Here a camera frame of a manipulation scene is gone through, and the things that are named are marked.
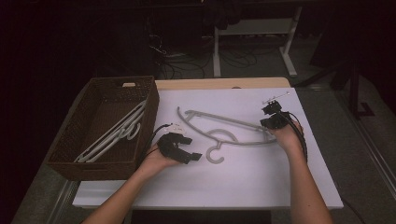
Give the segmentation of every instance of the black cable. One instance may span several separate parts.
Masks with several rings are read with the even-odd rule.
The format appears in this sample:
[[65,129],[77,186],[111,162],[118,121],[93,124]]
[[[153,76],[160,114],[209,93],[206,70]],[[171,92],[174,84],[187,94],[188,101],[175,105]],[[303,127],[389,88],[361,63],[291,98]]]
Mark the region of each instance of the black cable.
[[363,217],[361,216],[361,214],[359,214],[359,212],[352,206],[352,204],[350,204],[345,198],[341,197],[341,201],[346,204],[346,206],[348,206],[352,212],[358,217],[358,219],[361,221],[362,224],[366,224],[366,222],[363,220]]
[[147,154],[147,150],[149,149],[149,147],[150,147],[150,145],[151,145],[151,143],[152,143],[152,139],[154,139],[154,137],[155,137],[155,135],[157,134],[157,132],[158,132],[160,129],[166,128],[166,127],[169,127],[169,126],[171,126],[171,124],[163,124],[163,125],[161,125],[160,127],[158,127],[158,128],[152,133],[151,137],[149,138],[149,140],[148,140],[147,143],[145,144],[145,147],[143,148],[142,153],[140,154],[140,158],[139,158],[139,161],[138,161],[138,163],[137,163],[137,167],[139,167],[140,164],[142,164],[143,160],[149,155],[149,154]]
[[169,63],[163,63],[164,66],[169,66],[172,69],[172,76],[169,77],[169,79],[173,79],[175,76],[175,73],[179,73],[181,76],[181,73],[175,70],[175,67]]
[[231,58],[227,57],[225,54],[220,53],[220,52],[219,52],[219,56],[220,56],[220,58],[221,58],[225,63],[227,63],[228,65],[230,65],[230,66],[232,66],[232,67],[236,67],[236,68],[247,68],[247,67],[250,66],[249,64],[241,63],[241,62],[238,62],[237,60],[231,59]]
[[[248,65],[254,65],[254,64],[257,63],[257,57],[256,57],[256,55],[254,55],[254,54],[249,53],[249,54],[241,55],[241,54],[238,53],[238,50],[233,50],[233,51],[228,50],[228,51],[235,57],[235,59],[245,59]],[[250,56],[250,57],[253,58],[253,62],[251,62],[251,61],[248,59],[248,56]]]
[[163,64],[162,69],[163,69],[163,78],[166,80],[168,79],[168,74],[166,72],[166,64]]
[[178,63],[192,63],[196,60],[198,60],[196,57],[194,57],[193,55],[190,54],[183,54],[180,56],[176,56],[176,57],[166,57],[166,60],[169,63],[173,63],[173,62],[178,62]]
[[229,50],[224,50],[224,52],[219,52],[219,56],[221,58],[225,58],[226,60],[229,60],[229,61],[231,61],[233,63],[240,64],[240,65],[245,66],[245,67],[250,66],[250,62],[249,62],[249,60],[247,60],[246,57],[239,57],[239,58],[235,59],[236,58],[235,55],[233,55]]
[[150,151],[149,153],[147,153],[146,156],[145,156],[145,158],[146,158],[149,154],[151,154],[152,152],[154,152],[154,151],[156,151],[156,150],[158,150],[158,148],[155,148],[154,150],[152,150],[152,151]]
[[277,113],[279,116],[281,116],[281,117],[291,126],[291,128],[294,130],[294,132],[297,134],[297,137],[299,138],[300,143],[301,143],[301,146],[302,146],[302,148],[303,148],[303,153],[304,153],[305,160],[306,160],[306,162],[308,162],[308,150],[307,150],[307,147],[306,147],[306,142],[305,142],[303,130],[299,130],[299,129],[295,126],[295,124],[294,124],[293,122],[291,122],[291,120],[289,120],[287,117],[285,117],[282,113],[280,113],[280,112],[278,112],[278,111],[276,111],[276,113]]
[[[166,62],[166,64],[167,64],[168,66],[171,66],[173,69],[176,68],[176,69],[183,70],[183,71],[201,70],[201,72],[202,72],[202,78],[205,78],[205,70],[204,70],[204,68],[209,64],[211,58],[212,58],[212,57],[209,56],[209,57],[207,58],[206,62],[205,62],[203,65],[200,65],[200,64],[198,64],[198,63],[191,63],[192,60],[181,61],[181,62],[178,62],[178,61],[176,61],[176,62],[169,62],[169,61],[168,61],[168,62]],[[188,65],[195,66],[196,68],[185,68],[185,67],[181,67],[181,66],[176,66],[175,63],[176,63],[176,64],[188,64]]]
[[[256,46],[250,48],[248,51],[243,51],[243,50],[240,49],[240,48],[237,49],[238,51],[242,52],[244,55],[238,55],[237,57],[235,56],[235,58],[236,58],[236,59],[245,59],[245,60],[247,60],[247,63],[242,63],[242,66],[243,66],[243,67],[242,67],[242,66],[237,66],[237,65],[234,65],[234,64],[231,64],[231,63],[227,62],[226,60],[233,61],[233,62],[235,62],[235,63],[240,63],[240,62],[238,62],[238,61],[235,61],[235,60],[230,59],[229,57],[225,56],[224,54],[221,54],[220,56],[225,57],[225,58],[222,58],[223,61],[226,62],[226,63],[227,63],[228,65],[230,65],[230,66],[238,67],[238,68],[246,68],[246,67],[248,67],[248,66],[250,66],[250,65],[254,65],[254,64],[257,63],[257,57],[256,57],[256,56],[272,53],[272,52],[274,52],[276,49],[279,49],[279,47],[281,47],[281,46],[277,46],[277,47],[274,47],[274,48],[272,48],[272,49],[270,49],[269,51],[266,51],[266,52],[255,53],[254,51],[257,50],[257,48],[258,48],[260,45],[262,45],[262,43],[263,43],[263,42],[260,42],[260,43],[257,44]],[[254,60],[253,63],[251,63],[251,62],[248,60],[248,56],[252,56],[252,57],[253,57],[253,60]]]
[[301,126],[301,123],[300,123],[300,121],[297,119],[297,117],[296,117],[295,115],[291,114],[290,112],[289,112],[289,114],[292,115],[292,116],[296,119],[297,123]]

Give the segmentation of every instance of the wire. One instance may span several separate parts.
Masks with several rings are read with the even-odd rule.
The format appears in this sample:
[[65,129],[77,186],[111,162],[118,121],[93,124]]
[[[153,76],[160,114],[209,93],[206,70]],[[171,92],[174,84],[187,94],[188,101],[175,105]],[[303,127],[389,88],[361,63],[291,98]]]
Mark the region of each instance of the wire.
[[[182,70],[182,71],[196,71],[196,70],[201,70],[202,72],[202,78],[205,78],[205,67],[209,64],[210,59],[211,59],[211,54],[209,55],[209,57],[207,58],[207,60],[205,61],[205,63],[203,65],[200,65],[198,63],[192,63],[195,59],[188,59],[187,61],[174,61],[174,60],[167,60],[165,62],[163,62],[164,66],[169,66],[171,67],[172,71],[173,71],[173,75],[175,73],[180,73],[180,77],[182,78],[182,74],[180,71],[176,71],[176,69],[178,70]],[[185,64],[185,65],[189,65],[189,66],[193,66],[193,68],[189,68],[189,67],[183,67],[180,65],[175,65],[175,64]]]
[[229,50],[229,52],[235,57],[235,59],[244,59],[246,60],[248,65],[254,65],[257,63],[257,57],[254,54],[246,54],[244,51],[240,50],[240,52],[242,52],[245,55],[241,55],[238,50],[234,50],[233,52],[231,50]]
[[351,203],[349,203],[345,198],[341,197],[341,201],[346,204],[346,206],[348,206],[352,212],[356,215],[356,217],[358,217],[358,219],[361,221],[362,224],[366,224],[366,222],[363,220],[363,217],[361,216],[361,214],[359,214],[359,212],[352,206]]
[[161,49],[161,48],[159,48],[159,49],[157,49],[157,48],[155,48],[154,46],[151,46],[151,45],[148,45],[151,49],[155,49],[157,52],[159,52],[159,53],[161,53],[161,54],[163,54],[163,55],[165,55],[166,54],[166,50],[164,50],[164,49]]
[[284,116],[282,113],[280,112],[276,112],[279,116],[281,116],[290,126],[291,128],[294,130],[294,132],[297,134],[297,137],[300,140],[301,146],[303,148],[303,153],[304,153],[304,157],[306,162],[308,162],[308,150],[306,147],[306,142],[305,142],[305,138],[304,138],[304,132],[303,130],[298,130],[298,128],[295,126],[295,124],[293,122],[291,122],[291,120],[289,120],[286,116]]
[[172,125],[172,124],[163,124],[163,125],[161,125],[160,127],[158,127],[158,128],[152,133],[151,137],[149,138],[149,140],[148,140],[147,143],[145,144],[145,147],[143,148],[142,154],[140,154],[140,158],[139,158],[137,167],[139,167],[139,166],[142,164],[143,160],[144,160],[151,152],[154,151],[154,150],[153,150],[153,151],[147,153],[147,151],[148,151],[148,149],[149,149],[149,147],[150,147],[150,145],[151,145],[151,143],[152,143],[152,139],[154,139],[154,137],[155,137],[155,135],[157,134],[157,132],[158,132],[160,129],[169,127],[169,126],[171,126],[171,125]]
[[147,153],[147,154],[146,154],[146,157],[147,157],[149,154],[151,154],[153,151],[156,151],[156,150],[158,150],[158,147],[154,148],[154,150],[151,150],[149,153]]
[[167,74],[167,72],[166,72],[166,64],[164,64],[164,65],[162,66],[162,70],[163,70],[163,78],[164,78],[164,79],[168,79],[168,74]]
[[194,55],[183,54],[183,53],[180,53],[180,54],[177,55],[177,56],[168,55],[168,56],[165,56],[165,58],[166,58],[166,60],[167,60],[169,63],[171,63],[172,61],[180,60],[180,58],[181,58],[181,59],[183,59],[183,58],[188,58],[188,60],[179,61],[179,62],[184,62],[184,63],[191,63],[191,62],[194,62],[194,61],[198,60],[198,58],[195,57]]
[[223,53],[219,53],[219,56],[220,56],[220,58],[221,58],[225,63],[227,63],[228,65],[230,65],[230,66],[232,66],[232,67],[236,67],[236,68],[247,68],[247,67],[250,66],[249,63],[241,63],[241,62],[239,62],[239,61],[237,61],[237,60],[234,60],[234,59],[229,58],[228,56],[226,56],[226,55],[223,54]]

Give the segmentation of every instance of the white hanger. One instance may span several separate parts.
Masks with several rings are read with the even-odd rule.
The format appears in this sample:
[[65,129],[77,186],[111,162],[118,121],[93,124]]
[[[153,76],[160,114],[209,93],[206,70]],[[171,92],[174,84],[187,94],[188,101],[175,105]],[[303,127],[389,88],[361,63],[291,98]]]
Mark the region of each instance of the white hanger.
[[140,130],[140,123],[137,122],[142,119],[145,106],[146,100],[142,101],[98,140],[87,147],[74,162],[94,162],[119,142],[121,138],[127,137],[128,140],[132,140],[136,137]]

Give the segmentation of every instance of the dark background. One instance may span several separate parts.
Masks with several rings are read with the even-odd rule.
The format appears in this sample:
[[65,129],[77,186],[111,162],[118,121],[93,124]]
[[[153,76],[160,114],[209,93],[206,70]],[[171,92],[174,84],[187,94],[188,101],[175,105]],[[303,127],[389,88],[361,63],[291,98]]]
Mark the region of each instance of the dark background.
[[[102,2],[84,3],[101,6]],[[359,72],[377,86],[396,111],[392,102],[396,87],[392,55],[395,8],[386,1],[358,2],[350,6],[305,7],[299,33],[323,33],[312,64],[327,67],[345,57],[354,58]],[[163,10],[152,17],[152,12],[147,11],[92,13],[78,10],[71,3],[0,3],[2,223],[12,220],[69,106],[91,77],[159,72],[155,62],[161,59],[148,47],[148,15],[169,46],[189,45],[206,35],[207,27],[200,25],[201,9],[170,9],[168,15]],[[184,16],[184,22],[177,19],[183,13],[190,15]],[[175,36],[175,24],[195,29],[189,35]]]

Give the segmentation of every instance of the table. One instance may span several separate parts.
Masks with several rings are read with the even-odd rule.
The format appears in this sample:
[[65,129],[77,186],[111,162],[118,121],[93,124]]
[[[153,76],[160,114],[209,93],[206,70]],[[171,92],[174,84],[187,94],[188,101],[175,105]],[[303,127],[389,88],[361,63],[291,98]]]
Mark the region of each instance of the table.
[[230,25],[227,30],[219,30],[215,27],[214,33],[214,53],[213,53],[213,74],[214,77],[221,77],[219,58],[219,36],[220,35],[262,35],[262,34],[287,34],[288,38],[283,47],[279,48],[283,62],[291,77],[296,77],[297,72],[289,56],[291,42],[297,28],[302,7],[297,7],[292,18],[282,19],[262,19],[262,20],[241,20],[235,25]]
[[[183,83],[189,83],[191,86],[183,85]],[[318,188],[329,208],[343,207],[295,90],[290,88],[285,78],[158,80],[157,84],[161,101],[156,127],[170,117],[172,121],[177,119],[174,109],[178,105],[182,105],[182,111],[190,109],[186,106],[196,106],[196,108],[210,110],[215,114],[227,111],[225,114],[232,118],[240,118],[238,113],[241,111],[254,111],[254,115],[244,116],[246,121],[254,122],[258,116],[264,117],[260,111],[261,102],[258,104],[254,100],[242,102],[244,98],[254,98],[258,94],[268,92],[279,95],[289,91],[290,96],[279,99],[279,102],[285,110],[293,112],[304,126],[308,146],[308,165]],[[219,98],[221,101],[211,106],[202,105],[202,102],[211,98]],[[241,105],[240,108],[243,109],[235,109],[234,102],[238,102]],[[197,126],[204,125],[203,127],[212,128],[212,124],[203,120],[199,121]],[[193,139],[193,143],[190,147],[182,147],[183,149],[189,152],[198,150],[205,154],[206,149],[213,146],[207,138],[192,132],[188,127],[186,131],[188,137]],[[258,137],[256,133],[250,135],[245,131],[238,133],[238,137],[240,134],[242,134],[241,139]],[[290,206],[289,164],[285,153],[276,143],[243,149],[224,146],[219,150],[219,154],[213,156],[223,156],[225,161],[215,165],[208,162],[204,155],[197,162],[191,161],[188,165],[171,167],[155,176],[141,190],[133,204],[133,209],[270,210]],[[73,205],[83,208],[97,207],[122,183],[123,181],[82,181]]]

